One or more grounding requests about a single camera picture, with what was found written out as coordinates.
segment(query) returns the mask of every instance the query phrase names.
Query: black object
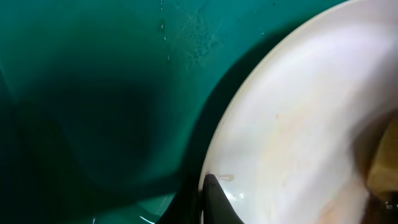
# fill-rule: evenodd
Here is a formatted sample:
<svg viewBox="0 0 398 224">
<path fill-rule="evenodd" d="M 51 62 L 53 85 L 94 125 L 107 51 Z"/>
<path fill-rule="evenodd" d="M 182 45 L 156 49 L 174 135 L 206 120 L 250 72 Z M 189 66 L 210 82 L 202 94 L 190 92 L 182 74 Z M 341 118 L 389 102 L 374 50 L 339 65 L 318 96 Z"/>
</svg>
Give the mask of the black object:
<svg viewBox="0 0 398 224">
<path fill-rule="evenodd" d="M 188 178 L 156 224 L 243 224 L 213 174 L 205 177 L 198 193 L 197 178 Z"/>
</svg>

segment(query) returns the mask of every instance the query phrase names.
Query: white ceramic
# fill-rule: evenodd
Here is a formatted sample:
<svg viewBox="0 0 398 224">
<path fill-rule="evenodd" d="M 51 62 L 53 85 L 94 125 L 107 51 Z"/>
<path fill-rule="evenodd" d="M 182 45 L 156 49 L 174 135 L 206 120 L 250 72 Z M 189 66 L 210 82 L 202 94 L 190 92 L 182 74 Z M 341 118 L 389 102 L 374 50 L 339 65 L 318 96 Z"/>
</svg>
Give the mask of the white ceramic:
<svg viewBox="0 0 398 224">
<path fill-rule="evenodd" d="M 398 1 L 348 1 L 286 37 L 220 121 L 204 175 L 244 223 L 357 224 L 359 171 L 398 108 Z"/>
</svg>

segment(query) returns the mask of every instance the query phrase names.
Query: white bowl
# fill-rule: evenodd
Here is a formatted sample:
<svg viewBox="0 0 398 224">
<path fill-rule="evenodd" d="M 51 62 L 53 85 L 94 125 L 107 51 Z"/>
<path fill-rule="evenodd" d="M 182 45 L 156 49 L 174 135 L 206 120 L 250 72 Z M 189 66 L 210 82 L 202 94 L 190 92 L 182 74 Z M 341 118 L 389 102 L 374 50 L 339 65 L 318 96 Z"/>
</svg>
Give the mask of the white bowl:
<svg viewBox="0 0 398 224">
<path fill-rule="evenodd" d="M 398 108 L 398 1 L 348 1 L 272 50 L 220 121 L 201 175 L 244 223 L 359 223 L 372 150 Z"/>
</svg>

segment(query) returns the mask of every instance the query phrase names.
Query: dark green plastic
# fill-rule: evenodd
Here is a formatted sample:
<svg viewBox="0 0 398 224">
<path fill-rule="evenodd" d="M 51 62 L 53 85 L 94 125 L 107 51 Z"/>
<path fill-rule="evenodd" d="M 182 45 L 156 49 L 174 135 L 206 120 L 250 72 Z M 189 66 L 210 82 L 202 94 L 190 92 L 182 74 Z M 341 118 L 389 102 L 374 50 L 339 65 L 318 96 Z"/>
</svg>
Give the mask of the dark green plastic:
<svg viewBox="0 0 398 224">
<path fill-rule="evenodd" d="M 2 0 L 0 223 L 155 222 L 229 101 L 342 0 Z"/>
</svg>

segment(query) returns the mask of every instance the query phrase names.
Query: teal background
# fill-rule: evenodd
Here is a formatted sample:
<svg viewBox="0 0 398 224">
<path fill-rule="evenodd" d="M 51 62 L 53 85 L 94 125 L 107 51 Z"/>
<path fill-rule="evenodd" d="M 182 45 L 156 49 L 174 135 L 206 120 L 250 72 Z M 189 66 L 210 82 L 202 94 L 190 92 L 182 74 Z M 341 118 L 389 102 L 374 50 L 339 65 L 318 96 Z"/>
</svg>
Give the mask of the teal background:
<svg viewBox="0 0 398 224">
<path fill-rule="evenodd" d="M 155 222 L 251 70 L 340 2 L 1 1 L 0 217 Z"/>
</svg>

